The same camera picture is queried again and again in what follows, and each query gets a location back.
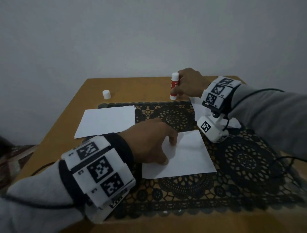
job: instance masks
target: white cylindrical cap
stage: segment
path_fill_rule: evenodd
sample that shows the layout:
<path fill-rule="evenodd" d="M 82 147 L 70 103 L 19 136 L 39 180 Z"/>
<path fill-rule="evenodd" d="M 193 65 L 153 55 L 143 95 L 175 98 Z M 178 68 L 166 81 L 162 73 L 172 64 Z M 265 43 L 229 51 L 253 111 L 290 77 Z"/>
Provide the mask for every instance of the white cylindrical cap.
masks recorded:
<path fill-rule="evenodd" d="M 169 96 L 169 98 L 171 99 L 171 100 L 176 100 L 176 98 L 177 98 L 177 96 Z"/>
<path fill-rule="evenodd" d="M 102 92 L 102 94 L 103 94 L 103 97 L 104 97 L 105 100 L 108 100 L 108 99 L 111 98 L 111 94 L 110 94 L 110 91 L 109 91 L 109 90 L 104 90 L 104 91 Z"/>
<path fill-rule="evenodd" d="M 179 81 L 179 73 L 172 73 L 172 81 Z"/>

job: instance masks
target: hand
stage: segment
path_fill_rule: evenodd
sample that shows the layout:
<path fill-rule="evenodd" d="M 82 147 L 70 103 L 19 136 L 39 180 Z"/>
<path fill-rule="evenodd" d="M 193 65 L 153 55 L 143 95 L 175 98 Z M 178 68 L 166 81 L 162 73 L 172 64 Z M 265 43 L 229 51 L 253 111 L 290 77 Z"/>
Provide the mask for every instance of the hand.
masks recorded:
<path fill-rule="evenodd" d="M 162 151 L 162 142 L 169 136 L 169 143 L 176 145 L 178 133 L 172 127 L 155 118 L 131 126 L 118 133 L 130 146 L 134 161 L 167 165 L 168 159 Z"/>
<path fill-rule="evenodd" d="M 171 94 L 190 97 L 201 97 L 204 90 L 209 86 L 210 81 L 204 78 L 198 71 L 192 68 L 179 70 L 179 85 L 171 89 Z"/>

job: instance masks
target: table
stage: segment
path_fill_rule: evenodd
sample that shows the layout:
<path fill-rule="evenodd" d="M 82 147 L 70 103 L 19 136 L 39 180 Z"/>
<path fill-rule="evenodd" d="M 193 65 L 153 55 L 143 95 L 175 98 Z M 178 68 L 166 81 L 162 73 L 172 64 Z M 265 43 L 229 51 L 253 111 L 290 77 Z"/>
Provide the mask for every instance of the table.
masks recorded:
<path fill-rule="evenodd" d="M 207 77 L 214 80 L 217 76 Z M 105 100 L 102 91 L 108 89 L 111 99 Z M 105 78 L 87 79 L 77 94 L 60 115 L 51 130 L 45 136 L 31 159 L 24 166 L 16 180 L 28 177 L 41 166 L 56 161 L 60 156 L 79 145 L 82 139 L 74 139 L 74 134 L 85 109 L 95 109 L 101 103 L 123 102 L 160 102 L 169 99 L 170 77 L 142 78 Z M 187 101 L 187 96 L 177 98 Z M 296 162 L 301 176 L 306 176 L 306 165 Z M 120 224 L 94 226 L 88 221 L 81 221 L 69 227 L 65 232 L 298 232 L 306 230 L 305 208 L 268 209 L 240 213 L 213 212 L 209 215 L 197 214 L 139 218 Z"/>

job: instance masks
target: gray wall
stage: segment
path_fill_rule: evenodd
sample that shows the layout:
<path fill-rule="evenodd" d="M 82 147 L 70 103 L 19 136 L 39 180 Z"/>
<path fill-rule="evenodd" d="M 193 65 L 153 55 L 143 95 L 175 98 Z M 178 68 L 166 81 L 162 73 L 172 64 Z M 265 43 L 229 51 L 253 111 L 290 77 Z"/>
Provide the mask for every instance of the gray wall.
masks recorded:
<path fill-rule="evenodd" d="M 38 144 L 87 78 L 185 67 L 306 93 L 306 0 L 1 0 L 0 135 Z"/>

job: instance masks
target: person's left hand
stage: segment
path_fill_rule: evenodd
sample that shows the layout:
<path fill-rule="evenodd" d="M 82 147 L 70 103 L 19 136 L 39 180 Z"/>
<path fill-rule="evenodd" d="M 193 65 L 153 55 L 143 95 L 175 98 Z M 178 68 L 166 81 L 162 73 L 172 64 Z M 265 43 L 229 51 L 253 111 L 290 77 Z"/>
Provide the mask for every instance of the person's left hand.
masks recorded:
<path fill-rule="evenodd" d="M 130 146 L 134 161 L 137 163 L 168 164 L 168 159 L 162 151 L 162 143 L 169 136 L 169 143 L 176 145 L 178 133 L 172 127 L 155 118 L 131 126 L 118 133 Z"/>

